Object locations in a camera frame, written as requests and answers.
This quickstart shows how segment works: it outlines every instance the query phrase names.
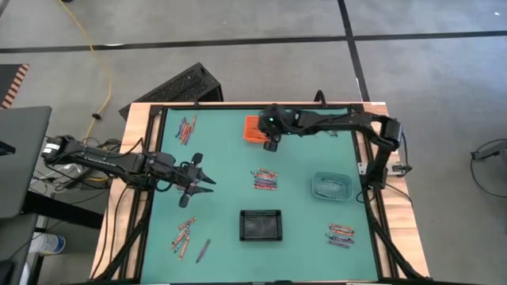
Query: black case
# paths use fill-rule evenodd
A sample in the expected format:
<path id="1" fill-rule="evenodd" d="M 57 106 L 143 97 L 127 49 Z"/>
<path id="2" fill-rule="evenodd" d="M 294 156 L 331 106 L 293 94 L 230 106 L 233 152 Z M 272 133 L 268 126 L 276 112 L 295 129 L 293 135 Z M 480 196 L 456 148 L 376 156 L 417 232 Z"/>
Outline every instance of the black case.
<path id="1" fill-rule="evenodd" d="M 196 63 L 134 102 L 223 102 L 222 87 L 212 74 Z M 127 120 L 130 104 L 120 109 Z"/>

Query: orange object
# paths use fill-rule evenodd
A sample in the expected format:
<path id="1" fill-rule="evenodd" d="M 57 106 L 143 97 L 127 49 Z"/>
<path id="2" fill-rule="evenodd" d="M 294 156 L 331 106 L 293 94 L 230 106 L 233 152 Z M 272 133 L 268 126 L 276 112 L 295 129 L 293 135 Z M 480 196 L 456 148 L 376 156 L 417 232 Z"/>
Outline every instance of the orange object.
<path id="1" fill-rule="evenodd" d="M 183 255 L 185 255 L 185 250 L 187 249 L 187 245 L 189 245 L 190 241 L 190 234 L 187 234 L 187 238 L 185 239 L 185 243 L 183 244 L 183 249 L 181 249 L 180 257 L 178 257 L 178 260 L 183 259 Z"/>
<path id="2" fill-rule="evenodd" d="M 185 142 L 185 139 L 187 135 L 189 135 L 190 126 L 188 123 L 185 123 L 185 126 L 183 127 L 183 132 L 181 133 L 181 144 Z"/>
<path id="3" fill-rule="evenodd" d="M 258 123 L 259 116 L 246 117 L 245 129 L 243 130 L 243 138 L 248 143 L 263 143 L 268 141 L 266 136 L 257 128 Z"/>

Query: purple crayon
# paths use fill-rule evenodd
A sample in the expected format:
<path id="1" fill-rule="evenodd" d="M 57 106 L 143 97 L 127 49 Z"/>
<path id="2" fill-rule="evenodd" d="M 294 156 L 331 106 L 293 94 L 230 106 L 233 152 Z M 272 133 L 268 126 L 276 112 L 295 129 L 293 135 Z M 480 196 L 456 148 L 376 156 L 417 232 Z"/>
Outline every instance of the purple crayon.
<path id="1" fill-rule="evenodd" d="M 344 249 L 348 249 L 348 248 L 350 248 L 350 246 L 348 246 L 348 245 L 344 245 L 344 244 L 339 243 L 339 242 L 335 242 L 335 241 L 328 241 L 328 242 L 330 243 L 330 245 L 340 246 L 340 247 L 342 247 L 342 248 L 344 248 Z"/>

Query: wooden table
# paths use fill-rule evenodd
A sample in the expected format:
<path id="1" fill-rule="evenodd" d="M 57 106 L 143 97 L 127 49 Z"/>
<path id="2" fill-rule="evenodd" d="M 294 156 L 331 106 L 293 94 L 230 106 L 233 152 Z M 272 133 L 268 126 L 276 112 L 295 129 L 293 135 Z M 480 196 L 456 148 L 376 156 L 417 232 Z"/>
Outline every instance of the wooden table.
<path id="1" fill-rule="evenodd" d="M 218 106 L 218 105 L 262 105 L 262 104 L 291 104 L 291 105 L 315 105 L 318 107 L 321 103 L 319 102 L 202 102 L 200 105 L 203 106 Z M 134 103 L 131 106 L 130 113 L 128 115 L 127 124 L 125 127 L 124 137 L 122 140 L 122 146 L 120 152 L 125 152 L 131 149 L 135 143 L 139 140 L 139 138 L 143 138 L 147 133 L 147 125 L 150 116 L 150 109 L 152 105 L 160 105 L 161 103 Z M 163 103 L 165 106 L 191 106 L 193 103 Z M 364 106 L 365 112 L 372 112 L 380 115 L 387 115 L 387 106 L 385 103 L 377 103 L 377 102 L 330 102 L 330 105 L 333 104 L 362 104 Z M 149 145 L 150 150 L 154 150 L 154 144 L 157 140 L 158 127 L 160 122 L 160 116 L 156 116 L 154 118 L 153 131 L 151 132 L 151 144 Z M 379 130 L 379 124 L 374 123 L 372 125 L 376 131 Z M 358 135 L 358 143 L 360 146 L 361 159 L 363 162 L 368 160 L 364 140 L 362 135 Z M 134 151 L 140 151 L 141 146 L 138 146 Z M 372 145 L 373 152 L 376 152 L 376 147 Z M 390 158 L 391 162 L 399 162 L 400 157 L 398 156 L 398 152 L 393 153 Z M 404 191 L 408 194 L 408 190 L 406 187 L 406 182 L 404 178 L 397 177 L 388 177 L 387 183 L 395 186 L 396 188 Z M 102 273 L 106 266 L 109 263 L 109 259 L 113 258 L 117 251 L 124 244 L 127 228 L 128 228 L 128 220 L 131 214 L 132 201 L 134 197 L 134 191 L 128 189 L 123 198 L 119 203 L 119 198 L 122 191 L 125 188 L 125 184 L 123 181 L 116 179 L 112 183 L 111 192 L 109 194 L 109 211 L 108 214 L 105 215 L 104 219 L 108 219 L 108 232 L 106 233 L 105 229 L 105 220 L 103 222 L 103 227 L 101 229 L 101 234 L 99 236 L 99 240 L 97 243 L 97 251 L 95 252 L 95 258 L 93 260 L 92 271 L 97 267 L 99 263 L 102 249 L 105 243 L 105 251 L 104 256 L 102 257 L 102 261 L 98 265 L 98 270 L 96 275 Z M 139 210 L 138 217 L 141 215 L 144 207 L 144 200 L 146 199 L 146 193 L 143 193 L 140 202 L 139 202 Z M 426 266 L 425 255 L 422 251 L 421 241 L 419 238 L 419 232 L 417 230 L 417 224 L 415 222 L 414 212 L 410 205 L 410 202 L 396 191 L 387 187 L 383 190 L 383 203 L 385 207 L 385 212 L 387 215 L 387 221 L 389 224 L 389 229 L 391 232 L 391 239 L 398 247 L 399 251 L 406 258 L 407 261 L 414 267 L 416 271 L 421 273 L 424 276 L 428 276 L 428 268 Z M 376 201 L 372 202 L 372 208 L 374 209 L 375 215 L 378 217 L 378 213 L 375 211 L 376 209 Z M 115 216 L 115 209 L 118 205 L 118 215 L 116 217 L 116 234 L 113 243 L 112 241 L 112 225 Z M 136 261 L 136 254 L 138 248 L 137 241 L 133 246 L 131 253 L 128 259 L 128 268 L 127 268 L 127 278 L 131 278 L 134 275 L 134 267 Z M 377 244 L 379 246 L 379 257 L 380 263 L 382 266 L 383 276 L 390 277 L 390 268 L 389 263 L 387 261 L 387 253 L 382 244 L 382 242 L 377 238 Z"/>

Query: bundle of crayons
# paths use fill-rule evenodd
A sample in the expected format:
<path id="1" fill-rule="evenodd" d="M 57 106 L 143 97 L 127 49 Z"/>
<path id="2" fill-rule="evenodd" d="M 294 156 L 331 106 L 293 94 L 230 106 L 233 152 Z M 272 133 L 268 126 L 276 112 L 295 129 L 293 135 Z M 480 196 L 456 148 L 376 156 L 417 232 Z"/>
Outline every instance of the bundle of crayons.
<path id="1" fill-rule="evenodd" d="M 253 174 L 254 181 L 253 187 L 256 189 L 264 189 L 264 190 L 276 190 L 277 183 L 276 178 L 278 174 L 267 170 L 267 169 L 259 169 L 258 171 L 251 171 Z"/>
<path id="2" fill-rule="evenodd" d="M 326 234 L 330 245 L 336 245 L 344 249 L 348 249 L 350 248 L 350 245 L 355 242 L 351 237 L 353 237 L 356 233 L 351 227 L 330 224 L 330 232 L 331 233 Z"/>
<path id="3" fill-rule="evenodd" d="M 183 118 L 180 123 L 180 127 L 177 130 L 176 138 L 181 140 L 181 144 L 187 145 L 189 142 L 190 134 L 196 128 L 196 115 L 192 116 L 192 123 L 187 122 L 187 118 Z"/>
<path id="4" fill-rule="evenodd" d="M 177 253 L 180 251 L 180 256 L 178 257 L 178 260 L 182 260 L 183 256 L 185 255 L 185 251 L 187 247 L 189 246 L 190 242 L 190 225 L 196 221 L 196 217 L 191 218 L 190 220 L 182 223 L 178 229 L 180 230 L 180 233 L 176 238 L 174 238 L 173 242 L 171 243 L 171 250 L 174 250 L 174 253 Z"/>

